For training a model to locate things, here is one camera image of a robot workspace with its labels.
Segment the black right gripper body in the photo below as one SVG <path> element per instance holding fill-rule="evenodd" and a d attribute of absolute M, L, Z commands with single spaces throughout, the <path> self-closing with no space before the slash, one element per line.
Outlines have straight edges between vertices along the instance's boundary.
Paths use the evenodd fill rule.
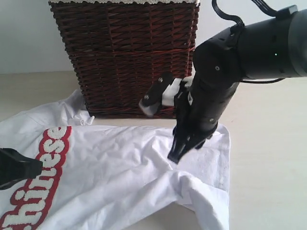
<path fill-rule="evenodd" d="M 210 86 L 194 79 L 176 96 L 177 124 L 175 149 L 199 149 L 216 131 L 219 119 L 234 96 L 239 83 Z"/>

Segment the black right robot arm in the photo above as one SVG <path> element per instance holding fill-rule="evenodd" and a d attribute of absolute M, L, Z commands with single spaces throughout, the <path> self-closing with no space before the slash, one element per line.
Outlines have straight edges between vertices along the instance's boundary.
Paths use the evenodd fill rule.
<path fill-rule="evenodd" d="M 266 4 L 260 8 L 270 18 L 250 25 L 220 13 L 236 24 L 196 47 L 192 83 L 180 83 L 175 96 L 177 124 L 167 156 L 172 162 L 200 149 L 213 135 L 240 83 L 270 83 L 307 75 L 306 10 L 295 5 L 279 11 Z"/>

